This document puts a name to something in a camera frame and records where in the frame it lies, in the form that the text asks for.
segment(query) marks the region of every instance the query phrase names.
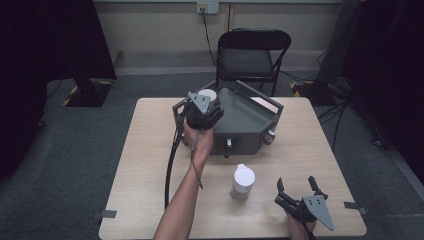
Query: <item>forearm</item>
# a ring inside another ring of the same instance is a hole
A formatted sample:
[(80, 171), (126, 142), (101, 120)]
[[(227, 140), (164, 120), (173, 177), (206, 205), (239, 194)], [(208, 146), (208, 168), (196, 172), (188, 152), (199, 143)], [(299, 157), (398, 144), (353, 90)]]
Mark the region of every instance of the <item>forearm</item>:
[[(195, 159), (199, 177), (205, 160)], [(199, 182), (190, 164), (174, 197), (169, 203), (156, 230), (154, 239), (188, 239), (194, 219)]]
[[(291, 240), (308, 240), (308, 234), (306, 233), (303, 224), (295, 219), (292, 215), (287, 214), (287, 225), (289, 228), (289, 236)], [(316, 221), (307, 222), (306, 227), (309, 231), (313, 232), (315, 229)]]

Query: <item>human arm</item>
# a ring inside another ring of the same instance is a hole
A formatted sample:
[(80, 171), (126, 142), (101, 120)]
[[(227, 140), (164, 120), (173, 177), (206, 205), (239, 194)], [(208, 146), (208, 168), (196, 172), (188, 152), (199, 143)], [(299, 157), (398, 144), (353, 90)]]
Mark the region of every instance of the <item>human arm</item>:
[(192, 146), (197, 136), (197, 145), (194, 150), (193, 164), (190, 164), (174, 197), (166, 208), (153, 239), (188, 239), (193, 224), (199, 190), (199, 177), (210, 154), (213, 144), (213, 130), (197, 132), (184, 123), (184, 137)]
[[(308, 234), (306, 233), (303, 223), (294, 218), (290, 213), (287, 214), (287, 225), (289, 228), (289, 236), (291, 240), (308, 240)], [(313, 232), (317, 221), (306, 223), (306, 227), (310, 232)]]

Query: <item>black chair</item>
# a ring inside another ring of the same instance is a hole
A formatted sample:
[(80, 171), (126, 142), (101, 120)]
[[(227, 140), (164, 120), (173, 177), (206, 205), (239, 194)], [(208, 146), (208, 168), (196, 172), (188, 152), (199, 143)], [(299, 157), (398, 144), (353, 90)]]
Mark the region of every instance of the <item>black chair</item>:
[[(218, 41), (216, 87), (219, 80), (272, 82), (274, 96), (281, 61), (291, 44), (290, 36), (277, 29), (237, 28), (224, 33)], [(273, 62), (271, 51), (279, 56)]]

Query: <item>black cable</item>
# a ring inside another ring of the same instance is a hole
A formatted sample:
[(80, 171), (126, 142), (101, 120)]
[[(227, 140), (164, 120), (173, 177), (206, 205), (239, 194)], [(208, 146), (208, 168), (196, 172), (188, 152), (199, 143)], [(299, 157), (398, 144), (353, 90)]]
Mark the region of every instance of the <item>black cable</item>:
[(232, 19), (231, 19), (231, 12), (233, 11), (232, 10), (232, 8), (233, 8), (233, 4), (232, 3), (228, 3), (227, 4), (227, 16), (228, 16), (228, 19), (227, 19), (227, 29), (226, 29), (226, 31), (230, 31), (230, 28), (231, 28), (231, 22), (232, 22)]
[(323, 114), (318, 116), (318, 119), (321, 119), (323, 117), (326, 117), (328, 114), (330, 114), (331, 111), (333, 111), (334, 109), (338, 108), (340, 105), (334, 106), (332, 108), (330, 108), (329, 110), (325, 111)]
[(199, 182), (199, 186), (200, 186), (201, 189), (203, 189), (203, 184), (202, 184), (202, 181), (200, 180), (199, 172), (197, 172), (196, 165), (194, 165), (194, 150), (196, 150), (196, 147), (197, 147), (197, 140), (199, 139), (199, 132), (200, 132), (200, 130), (197, 130), (196, 138), (194, 139), (193, 145), (191, 146), (190, 161), (191, 161), (191, 164), (193, 165), (194, 172), (196, 173), (196, 177), (197, 177), (197, 181)]
[(38, 122), (38, 126), (37, 126), (37, 128), (38, 128), (38, 129), (40, 129), (40, 128), (43, 128), (44, 126), (46, 126), (46, 123), (45, 123), (44, 121), (41, 121), (41, 120), (40, 120), (40, 121)]
[(349, 111), (346, 111), (345, 109), (343, 109), (343, 112), (346, 112), (348, 115), (350, 115), (350, 116), (352, 116), (352, 117), (354, 117), (354, 118), (358, 119), (359, 121), (364, 122), (364, 123), (368, 124), (369, 126), (371, 126), (371, 127), (375, 130), (375, 132), (377, 133), (377, 135), (378, 135), (378, 137), (380, 138), (380, 140), (381, 140), (381, 141), (383, 141), (385, 144), (387, 144), (387, 145), (391, 145), (391, 144), (392, 144), (390, 141), (387, 141), (386, 139), (384, 139), (384, 138), (383, 138), (383, 136), (381, 136), (381, 133), (380, 133), (380, 131), (378, 130), (378, 128), (377, 128), (375, 125), (373, 125), (372, 123), (370, 123), (370, 122), (368, 122), (368, 121), (366, 121), (366, 120), (362, 119), (361, 117), (355, 116), (355, 115), (353, 115), (352, 113), (349, 113)]
[(339, 131), (339, 125), (340, 125), (340, 120), (342, 119), (343, 113), (345, 108), (347, 107), (348, 102), (346, 101), (345, 104), (343, 104), (342, 106), (342, 112), (339, 115), (339, 119), (337, 120), (337, 124), (336, 124), (336, 131), (334, 132), (334, 137), (333, 137), (333, 146), (331, 148), (331, 150), (334, 152), (335, 148), (336, 148), (336, 139), (337, 139), (337, 133)]
[(320, 121), (320, 124), (321, 125), (324, 125), (326, 122), (329, 122), (329, 121), (331, 121), (335, 116), (337, 116), (337, 114), (339, 114), (341, 112), (341, 110), (339, 109), (339, 110), (337, 110), (336, 112), (331, 112), (331, 113), (329, 113), (328, 115), (326, 115), (326, 116), (329, 116), (330, 114), (332, 114), (333, 116), (332, 117), (330, 117), (330, 118), (328, 118), (328, 119), (326, 119), (325, 121), (323, 121), (323, 122), (321, 122)]
[(186, 113), (186, 105), (184, 105), (183, 112), (180, 115), (180, 118), (178, 119), (177, 126), (175, 128), (174, 133), (174, 140), (172, 143), (172, 149), (171, 153), (169, 155), (169, 161), (168, 161), (168, 167), (166, 169), (166, 179), (165, 179), (165, 209), (168, 207), (169, 204), (169, 185), (171, 181), (171, 172), (172, 172), (172, 165), (174, 163), (175, 153), (177, 152), (178, 145), (180, 144), (181, 137), (184, 131), (184, 118)]
[(303, 225), (303, 227), (305, 228), (306, 233), (308, 234), (308, 240), (316, 240), (316, 238), (315, 238), (314, 234), (313, 234), (311, 231), (309, 231), (308, 226), (306, 226), (306, 222), (305, 222), (305, 220), (303, 219), (303, 211), (302, 211), (302, 208), (300, 207), (299, 209), (300, 209), (300, 218), (302, 219), (302, 225)]
[(57, 87), (53, 90), (53, 92), (52, 92), (52, 93), (50, 93), (50, 95), (49, 95), (49, 96), (47, 96), (47, 99), (49, 99), (51, 96), (53, 96), (53, 94), (55, 94), (55, 93), (56, 93), (56, 91), (59, 89), (60, 85), (62, 85), (62, 81), (63, 81), (63, 80), (60, 80), (59, 84), (58, 84), (58, 85), (57, 85)]
[(327, 53), (327, 51), (323, 51), (322, 53), (321, 53), (321, 55), (319, 55), (319, 57), (317, 58), (317, 63), (319, 64), (319, 65), (321, 65), (321, 62), (319, 61), (325, 54)]
[(295, 76), (295, 75), (288, 73), (288, 72), (285, 72), (285, 71), (280, 71), (280, 72), (287, 75), (289, 78), (291, 78), (295, 81), (312, 81), (314, 79), (311, 79), (311, 77), (318, 74), (318, 73), (313, 73), (306, 78), (301, 78), (301, 77)]
[(212, 50), (211, 50), (211, 43), (209, 41), (208, 26), (206, 25), (206, 17), (205, 17), (204, 9), (200, 9), (200, 12), (201, 12), (201, 15), (202, 15), (203, 24), (205, 24), (206, 40), (208, 41), (208, 46), (209, 46), (209, 55), (211, 57), (212, 63), (216, 66), (215, 57), (213, 56), (213, 53), (212, 53)]

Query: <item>gray carpet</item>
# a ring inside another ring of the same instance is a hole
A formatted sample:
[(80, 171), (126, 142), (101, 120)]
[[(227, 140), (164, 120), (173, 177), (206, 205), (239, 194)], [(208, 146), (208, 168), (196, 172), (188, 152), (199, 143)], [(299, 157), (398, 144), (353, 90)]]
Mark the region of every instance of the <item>gray carpet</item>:
[[(119, 76), (102, 108), (62, 107), (74, 86), (64, 80), (20, 168), (0, 182), (0, 239), (98, 239), (92, 214), (106, 206), (136, 101), (183, 97), (213, 79), (214, 73)], [(290, 82), (282, 75), (276, 96), (293, 96)], [(48, 92), (58, 85), (51, 82)], [(265, 85), (263, 92), (270, 91)], [(329, 107), (314, 109), (319, 115)], [(336, 122), (323, 124), (330, 144)], [(395, 150), (370, 143), (374, 134), (348, 107), (334, 152), (355, 201), (369, 211), (367, 234), (320, 239), (423, 239), (424, 202), (395, 164)]]

